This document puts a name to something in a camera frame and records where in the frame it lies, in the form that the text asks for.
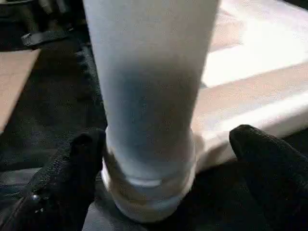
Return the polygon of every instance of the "white pipe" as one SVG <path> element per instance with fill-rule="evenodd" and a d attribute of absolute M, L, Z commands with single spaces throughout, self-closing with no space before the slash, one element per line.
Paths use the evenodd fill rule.
<path fill-rule="evenodd" d="M 84 0 L 107 114 L 103 180 L 140 222 L 171 215 L 195 176 L 190 122 L 217 0 Z"/>

